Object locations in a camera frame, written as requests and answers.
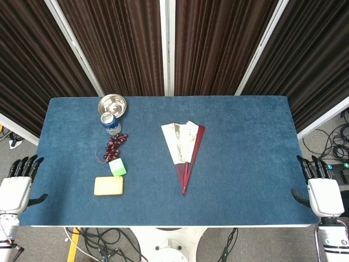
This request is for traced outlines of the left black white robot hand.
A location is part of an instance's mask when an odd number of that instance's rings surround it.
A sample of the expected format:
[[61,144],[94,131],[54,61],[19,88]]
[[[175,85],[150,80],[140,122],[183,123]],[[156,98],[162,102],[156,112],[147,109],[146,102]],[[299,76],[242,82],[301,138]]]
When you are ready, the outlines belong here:
[[44,158],[35,154],[13,162],[8,176],[1,183],[1,215],[20,215],[27,207],[45,201],[48,194],[31,199],[30,193],[35,176]]

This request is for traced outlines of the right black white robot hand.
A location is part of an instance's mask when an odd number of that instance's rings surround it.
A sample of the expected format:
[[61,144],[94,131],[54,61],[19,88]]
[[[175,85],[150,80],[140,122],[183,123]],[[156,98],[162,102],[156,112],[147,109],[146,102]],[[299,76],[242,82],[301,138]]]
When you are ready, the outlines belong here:
[[312,156],[312,162],[300,155],[297,156],[297,160],[303,172],[309,198],[304,199],[296,189],[291,189],[294,199],[311,208],[313,213],[320,218],[343,215],[345,208],[340,187],[329,165],[315,156]]

